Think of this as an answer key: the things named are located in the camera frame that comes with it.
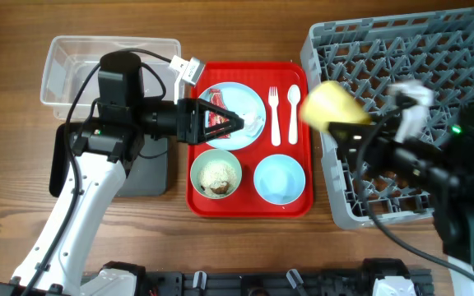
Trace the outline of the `grey dishwasher rack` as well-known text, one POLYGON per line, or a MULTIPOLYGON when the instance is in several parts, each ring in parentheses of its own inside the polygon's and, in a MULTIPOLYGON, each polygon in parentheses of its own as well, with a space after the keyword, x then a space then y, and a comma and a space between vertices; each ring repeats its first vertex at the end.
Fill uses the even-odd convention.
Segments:
MULTIPOLYGON (((474 7, 331 21, 310 27, 300 52, 310 90, 337 81, 365 111, 391 107, 390 84, 419 80, 434 92, 420 139, 440 147, 459 109, 474 106, 474 7)), ((321 164, 334 223, 341 229, 373 225, 355 193, 353 171, 336 142, 320 132, 321 164)), ((429 194, 388 173, 364 176, 373 211, 386 224, 431 217, 429 194)))

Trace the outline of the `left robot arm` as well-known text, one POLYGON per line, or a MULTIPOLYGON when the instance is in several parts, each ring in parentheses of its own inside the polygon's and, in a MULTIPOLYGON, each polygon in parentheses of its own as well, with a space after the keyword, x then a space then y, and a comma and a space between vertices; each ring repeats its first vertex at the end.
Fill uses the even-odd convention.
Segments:
POLYGON ((198 145, 241 130, 236 113, 202 99, 144 94, 140 49, 104 55, 91 70, 99 96, 87 119, 63 124, 63 186, 38 240, 0 295, 138 295, 143 266, 106 264, 92 280, 84 265, 104 214, 124 185, 147 136, 198 145))

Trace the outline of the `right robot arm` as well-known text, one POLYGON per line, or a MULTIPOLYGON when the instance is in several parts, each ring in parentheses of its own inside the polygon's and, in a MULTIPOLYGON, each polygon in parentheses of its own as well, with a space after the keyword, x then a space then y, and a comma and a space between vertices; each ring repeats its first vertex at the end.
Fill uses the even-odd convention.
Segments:
POLYGON ((357 195, 363 203, 368 201, 362 180, 364 164, 374 176, 392 172, 430 194, 434 227, 447 255, 445 260, 405 243, 372 210, 367 214, 394 243, 457 275, 457 294, 474 294, 474 107, 461 109, 441 150, 416 138, 402 143, 393 140, 386 130, 393 116, 389 113, 375 125, 333 122, 328 130, 355 166, 357 195))

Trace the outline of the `green bowl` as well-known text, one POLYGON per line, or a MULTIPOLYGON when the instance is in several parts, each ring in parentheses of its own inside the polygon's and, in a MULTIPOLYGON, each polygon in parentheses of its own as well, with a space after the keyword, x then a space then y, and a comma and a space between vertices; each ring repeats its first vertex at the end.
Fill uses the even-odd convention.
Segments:
POLYGON ((239 187, 239 185, 241 183, 243 173, 242 173, 242 168, 241 168, 240 162, 237 160, 237 158, 232 153, 230 153, 227 150, 211 149, 211 150, 206 150, 206 151, 202 152, 193 161, 193 164, 191 165, 191 168, 190 168, 190 174, 189 175, 190 175, 191 184, 193 185, 193 188, 196 190, 196 192, 200 193, 205 198, 212 199, 212 200, 219 200, 219 199, 223 199, 223 198, 226 198, 226 197, 230 196, 231 194, 233 194, 236 191, 236 189, 239 187), (217 199, 209 198, 208 196, 206 196, 204 194, 204 192, 202 191, 202 189, 200 187, 200 183, 198 181, 198 174, 201 171, 201 169, 209 161, 213 161, 213 160, 224 160, 224 161, 228 162, 235 169, 235 172, 236 172, 236 175, 237 175, 237 183, 236 183, 235 190, 232 193, 230 193, 229 195, 227 195, 225 197, 222 197, 222 198, 217 198, 217 199))

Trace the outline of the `red serving tray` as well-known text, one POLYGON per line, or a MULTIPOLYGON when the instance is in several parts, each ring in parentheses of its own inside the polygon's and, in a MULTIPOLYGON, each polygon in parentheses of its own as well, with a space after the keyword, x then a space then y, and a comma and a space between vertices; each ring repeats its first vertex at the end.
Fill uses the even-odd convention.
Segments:
POLYGON ((266 109, 266 123, 259 138, 240 150, 228 150, 240 162, 242 180, 230 196, 212 200, 196 192, 190 180, 193 161, 204 151, 215 149, 207 143, 188 148, 188 186, 186 201, 196 215, 212 218, 295 218, 305 215, 314 202, 311 132, 308 125, 297 122, 298 142, 288 142, 290 103, 287 99, 289 87, 297 85, 303 96, 308 94, 306 75, 303 69, 292 62, 209 62, 191 95, 199 95, 211 86, 221 82, 238 82, 253 89, 262 99, 266 109), (271 141, 272 112, 268 103, 271 86, 278 90, 277 108, 281 131, 281 144, 271 141), (304 169, 306 186, 303 195, 295 202, 276 206, 264 201, 253 185, 253 173, 258 163, 269 155, 283 154, 297 160, 304 169))

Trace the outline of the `light blue bowl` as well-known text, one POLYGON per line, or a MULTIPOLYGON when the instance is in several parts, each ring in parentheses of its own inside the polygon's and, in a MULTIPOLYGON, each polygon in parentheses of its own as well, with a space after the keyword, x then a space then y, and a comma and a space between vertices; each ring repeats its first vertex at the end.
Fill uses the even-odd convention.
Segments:
POLYGON ((306 175, 301 164, 289 155, 269 155, 254 170, 253 185, 264 201, 285 206, 303 195, 306 175))

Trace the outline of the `white plastic spoon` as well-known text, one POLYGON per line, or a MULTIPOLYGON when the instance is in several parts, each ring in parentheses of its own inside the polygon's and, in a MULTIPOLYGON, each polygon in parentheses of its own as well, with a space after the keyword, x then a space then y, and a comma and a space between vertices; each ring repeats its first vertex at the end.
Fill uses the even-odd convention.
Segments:
POLYGON ((298 142, 298 127, 297 127, 297 106, 301 99, 300 88, 297 85, 290 86, 287 99, 290 103, 290 123, 289 123, 289 143, 295 145, 298 142))

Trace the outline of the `rice and food scraps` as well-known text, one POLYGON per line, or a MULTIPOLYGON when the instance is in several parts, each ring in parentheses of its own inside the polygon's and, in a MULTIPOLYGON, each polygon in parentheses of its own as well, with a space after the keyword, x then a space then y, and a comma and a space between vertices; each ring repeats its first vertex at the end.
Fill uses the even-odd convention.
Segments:
POLYGON ((198 181, 204 194, 209 198, 222 198, 236 188, 235 169, 224 160, 209 161, 199 172, 198 181))

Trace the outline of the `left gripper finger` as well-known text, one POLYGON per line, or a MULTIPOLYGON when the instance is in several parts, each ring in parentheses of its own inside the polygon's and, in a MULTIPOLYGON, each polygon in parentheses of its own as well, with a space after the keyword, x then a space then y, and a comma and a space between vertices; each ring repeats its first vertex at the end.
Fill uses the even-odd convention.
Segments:
POLYGON ((211 127, 204 127, 198 137, 198 143, 205 143, 208 141, 212 141, 216 138, 221 136, 229 135, 232 132, 236 132, 244 128, 243 121, 228 121, 224 123, 219 123, 217 125, 211 127))
POLYGON ((205 99, 198 99, 199 114, 204 116, 203 123, 209 123, 209 115, 215 114, 225 119, 225 123, 243 123, 244 120, 235 112, 223 109, 218 105, 212 104, 210 101, 205 99))

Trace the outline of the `clear plastic bin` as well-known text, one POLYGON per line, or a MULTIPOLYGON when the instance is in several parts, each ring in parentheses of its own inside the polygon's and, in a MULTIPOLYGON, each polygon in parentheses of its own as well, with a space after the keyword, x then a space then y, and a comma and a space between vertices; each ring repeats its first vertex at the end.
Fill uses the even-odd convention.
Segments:
MULTIPOLYGON (((65 120, 72 102, 91 70, 107 53, 120 49, 145 49, 171 59, 181 57, 181 44, 176 39, 123 37, 123 36, 81 36, 61 35, 53 39, 44 65, 40 101, 53 108, 57 119, 65 120)), ((172 101, 184 95, 184 83, 174 86, 178 73, 169 64, 158 58, 137 53, 142 62, 149 65, 161 78, 166 87, 163 100, 172 101)), ((147 69, 143 71, 145 96, 160 95, 162 89, 157 79, 147 69)), ((98 74, 95 73, 84 89, 72 122, 83 121, 90 112, 91 103, 100 96, 98 74)))

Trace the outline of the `white plastic fork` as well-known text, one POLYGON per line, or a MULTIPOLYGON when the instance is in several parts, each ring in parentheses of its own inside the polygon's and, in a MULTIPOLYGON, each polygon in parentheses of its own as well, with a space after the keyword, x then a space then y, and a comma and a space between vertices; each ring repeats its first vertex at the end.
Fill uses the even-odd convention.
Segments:
POLYGON ((272 112, 271 141, 274 146, 279 146, 281 144, 281 131, 280 131, 280 126, 279 126, 278 112, 277 112, 277 108, 279 105, 279 96, 278 96, 278 90, 275 86, 271 86, 269 88, 268 103, 271 107, 271 112, 272 112))

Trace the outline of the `black plastic tray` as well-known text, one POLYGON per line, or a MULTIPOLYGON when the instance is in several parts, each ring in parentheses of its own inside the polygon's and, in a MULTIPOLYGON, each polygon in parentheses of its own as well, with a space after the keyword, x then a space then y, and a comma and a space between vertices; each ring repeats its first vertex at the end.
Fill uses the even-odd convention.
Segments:
MULTIPOLYGON (((49 179, 49 192, 53 197, 59 197, 68 174, 68 161, 64 148, 64 123, 55 135, 53 162, 49 179)), ((118 191, 117 197, 153 197, 165 193, 168 186, 168 151, 169 140, 161 138, 153 140, 145 136, 145 145, 141 150, 132 169, 118 191)))

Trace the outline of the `red snack wrapper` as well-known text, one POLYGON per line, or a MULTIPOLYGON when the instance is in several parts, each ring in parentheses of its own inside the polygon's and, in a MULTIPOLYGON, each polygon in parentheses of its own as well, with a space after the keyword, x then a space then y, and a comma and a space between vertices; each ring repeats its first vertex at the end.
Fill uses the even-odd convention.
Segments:
MULTIPOLYGON (((219 89, 214 89, 214 88, 211 88, 208 90, 208 95, 209 95, 209 101, 211 104, 214 104, 222 109, 226 109, 226 106, 223 102, 223 99, 222 99, 222 93, 219 89)), ((224 116, 221 116, 219 114, 216 114, 216 113, 213 113, 213 112, 210 112, 208 114, 208 126, 209 127, 212 127, 212 126, 215 126, 217 124, 221 124, 221 123, 226 123, 228 121, 228 119, 224 116)))

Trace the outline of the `white napkin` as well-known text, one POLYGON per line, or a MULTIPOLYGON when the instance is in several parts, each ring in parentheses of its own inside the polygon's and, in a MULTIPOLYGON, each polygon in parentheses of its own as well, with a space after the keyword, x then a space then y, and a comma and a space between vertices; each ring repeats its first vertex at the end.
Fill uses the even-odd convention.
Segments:
POLYGON ((239 116, 244 120, 242 129, 246 136, 255 136, 263 126, 263 118, 255 112, 240 113, 239 116))

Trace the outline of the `yellow cup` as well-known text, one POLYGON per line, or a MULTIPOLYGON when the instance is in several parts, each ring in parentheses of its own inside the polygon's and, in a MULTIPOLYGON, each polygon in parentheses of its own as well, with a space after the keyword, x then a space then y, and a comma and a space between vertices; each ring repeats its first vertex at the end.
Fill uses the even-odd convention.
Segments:
POLYGON ((305 97, 300 120, 311 128, 327 132, 330 123, 369 124, 370 115, 337 81, 325 81, 305 97))

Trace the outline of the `light blue plate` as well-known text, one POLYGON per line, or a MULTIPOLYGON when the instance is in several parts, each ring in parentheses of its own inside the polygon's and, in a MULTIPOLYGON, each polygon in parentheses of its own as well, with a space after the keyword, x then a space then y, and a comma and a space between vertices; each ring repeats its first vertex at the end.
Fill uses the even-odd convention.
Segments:
POLYGON ((255 112, 263 118, 263 126, 255 136, 246 136, 241 129, 232 132, 230 135, 209 141, 207 144, 222 150, 240 150, 254 143, 261 135, 267 119, 265 105, 259 95, 250 87, 238 82, 221 82, 204 90, 199 98, 209 101, 208 90, 211 88, 221 91, 226 109, 238 115, 240 113, 255 112))

